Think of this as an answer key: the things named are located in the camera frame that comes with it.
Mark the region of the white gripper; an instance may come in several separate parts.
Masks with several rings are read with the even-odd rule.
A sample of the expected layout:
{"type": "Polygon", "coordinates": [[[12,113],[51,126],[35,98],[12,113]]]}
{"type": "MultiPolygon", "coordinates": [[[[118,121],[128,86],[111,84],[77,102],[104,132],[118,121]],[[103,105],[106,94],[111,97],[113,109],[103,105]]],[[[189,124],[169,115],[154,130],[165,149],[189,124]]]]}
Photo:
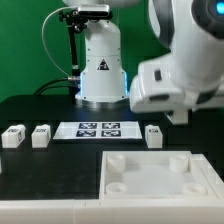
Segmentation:
{"type": "Polygon", "coordinates": [[[140,63],[130,87],[133,112],[168,112],[166,116],[174,125],[188,123],[189,109],[222,106],[223,64],[193,66],[168,54],[140,63]]]}

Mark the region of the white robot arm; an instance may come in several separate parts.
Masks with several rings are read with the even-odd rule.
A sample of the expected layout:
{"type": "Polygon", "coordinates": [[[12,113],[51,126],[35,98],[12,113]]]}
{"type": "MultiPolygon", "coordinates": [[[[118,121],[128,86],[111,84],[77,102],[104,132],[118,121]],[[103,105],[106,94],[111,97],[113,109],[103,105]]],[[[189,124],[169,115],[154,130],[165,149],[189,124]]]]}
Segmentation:
{"type": "Polygon", "coordinates": [[[112,8],[140,0],[62,0],[85,20],[86,66],[80,105],[109,108],[128,102],[135,113],[184,112],[224,105],[224,0],[148,0],[150,26],[170,52],[138,65],[129,90],[112,8]]]}

